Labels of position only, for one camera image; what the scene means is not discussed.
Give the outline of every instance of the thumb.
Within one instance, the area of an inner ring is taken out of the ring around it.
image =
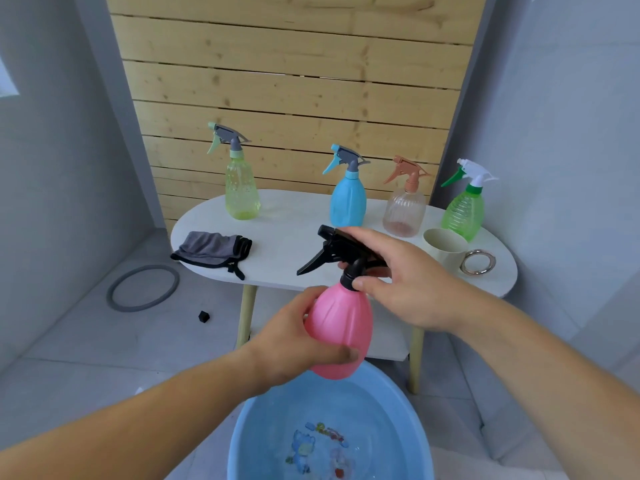
[[[328,344],[319,340],[316,340],[314,348],[315,365],[355,362],[359,355],[357,349],[341,344]]]
[[[364,291],[380,302],[384,301],[384,295],[389,291],[390,286],[391,284],[373,276],[359,276],[353,281],[353,287],[356,290]]]

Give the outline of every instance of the hand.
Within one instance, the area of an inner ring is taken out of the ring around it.
[[[241,348],[252,354],[267,389],[295,379],[314,365],[357,360],[356,349],[320,342],[305,330],[304,316],[324,290],[326,286],[304,290]]]
[[[382,256],[388,268],[370,269],[353,287],[378,300],[405,322],[430,330],[453,331],[483,292],[447,272],[417,246],[372,229],[345,227],[364,245]],[[374,276],[388,277],[386,283]]]

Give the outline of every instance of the blue spray bottle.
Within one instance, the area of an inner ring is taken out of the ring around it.
[[[335,186],[331,196],[331,224],[334,227],[361,226],[367,211],[367,195],[359,178],[358,167],[370,162],[339,144],[332,144],[331,149],[333,160],[323,175],[341,163],[348,166],[344,178]]]

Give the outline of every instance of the metal ring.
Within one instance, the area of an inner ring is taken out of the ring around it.
[[[471,256],[475,256],[476,254],[487,256],[489,258],[489,265],[484,269],[481,269],[480,271],[469,271],[466,265],[467,258],[470,258]],[[491,254],[489,251],[485,251],[482,249],[474,249],[473,251],[469,251],[467,254],[465,254],[465,258],[462,259],[462,264],[460,265],[460,271],[462,271],[463,273],[469,276],[480,276],[481,274],[488,273],[494,267],[495,267],[495,256],[493,254]]]
[[[123,306],[119,303],[116,303],[113,299],[113,292],[116,291],[116,288],[126,280],[127,278],[133,276],[134,274],[138,274],[142,271],[146,271],[148,269],[162,269],[164,271],[169,271],[173,275],[173,282],[171,284],[171,288],[166,291],[160,298],[156,298],[155,300],[151,300],[144,305],[136,305],[136,306]],[[165,299],[169,298],[173,292],[178,288],[178,284],[180,283],[180,274],[172,268],[171,266],[165,266],[164,264],[148,264],[146,266],[140,266],[135,269],[132,269],[130,272],[123,274],[116,281],[114,281],[109,289],[107,290],[107,305],[117,312],[139,312],[141,310],[146,310],[151,308],[152,306],[156,306],[158,303],[162,303]]]

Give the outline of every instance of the spray bottle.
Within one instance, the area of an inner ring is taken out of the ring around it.
[[[409,178],[404,184],[404,189],[396,190],[389,197],[382,225],[393,235],[411,237],[418,234],[424,211],[427,209],[427,198],[418,192],[419,179],[429,174],[417,163],[398,155],[394,161],[396,169],[384,183],[388,184],[400,175],[409,175]]]
[[[322,293],[309,310],[305,320],[308,334],[323,342],[345,344],[358,350],[356,362],[343,365],[316,365],[311,368],[325,379],[345,379],[352,375],[364,360],[373,334],[373,313],[366,293],[354,290],[358,276],[372,267],[387,266],[378,254],[347,233],[329,226],[320,226],[318,235],[325,239],[323,249],[298,275],[313,271],[325,263],[348,263],[340,282]]]
[[[244,151],[240,143],[250,143],[238,131],[216,123],[209,123],[213,130],[213,142],[207,153],[222,143],[231,145],[231,161],[225,174],[225,206],[234,219],[245,221],[258,217],[260,196],[255,186],[251,165],[244,160]]]
[[[358,167],[370,162],[339,144],[332,144],[331,149],[333,160],[322,172],[323,175],[341,163],[347,164],[344,178],[335,186],[331,196],[331,224],[336,227],[361,226],[367,211],[367,195],[359,178]]]
[[[457,232],[467,241],[471,241],[484,220],[484,199],[482,187],[485,182],[498,180],[484,167],[470,160],[458,160],[460,167],[456,174],[442,184],[443,187],[451,185],[462,178],[471,178],[464,192],[458,195],[447,207],[442,217],[441,226]]]

